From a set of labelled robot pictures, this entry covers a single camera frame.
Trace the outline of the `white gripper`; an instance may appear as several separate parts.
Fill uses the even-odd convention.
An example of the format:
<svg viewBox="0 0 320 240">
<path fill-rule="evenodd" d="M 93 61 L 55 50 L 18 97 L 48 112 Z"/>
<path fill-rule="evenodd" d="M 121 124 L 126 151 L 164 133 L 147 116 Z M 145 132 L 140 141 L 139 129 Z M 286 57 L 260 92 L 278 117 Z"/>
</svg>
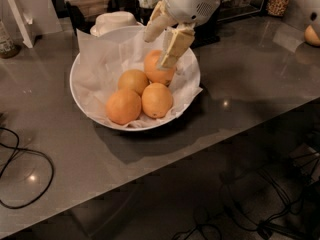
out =
<svg viewBox="0 0 320 240">
<path fill-rule="evenodd" d="M 161 0 L 155 6 L 144 31 L 144 41 L 154 42 L 167 28 L 157 66 L 173 68 L 195 39 L 194 25 L 205 24 L 220 6 L 221 0 Z"/>
</svg>

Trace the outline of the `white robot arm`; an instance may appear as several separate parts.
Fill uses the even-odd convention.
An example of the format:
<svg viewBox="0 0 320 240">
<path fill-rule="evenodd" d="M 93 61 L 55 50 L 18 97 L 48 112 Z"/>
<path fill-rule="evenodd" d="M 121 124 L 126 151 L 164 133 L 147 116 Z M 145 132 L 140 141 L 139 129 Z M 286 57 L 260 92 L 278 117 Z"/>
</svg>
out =
<svg viewBox="0 0 320 240">
<path fill-rule="evenodd" d="M 320 0 L 296 0 L 316 33 L 320 25 Z M 165 33 L 158 59 L 161 70 L 173 67 L 195 39 L 194 28 L 208 22 L 221 0 L 161 0 L 157 3 L 144 31 L 144 41 L 154 42 Z"/>
</svg>

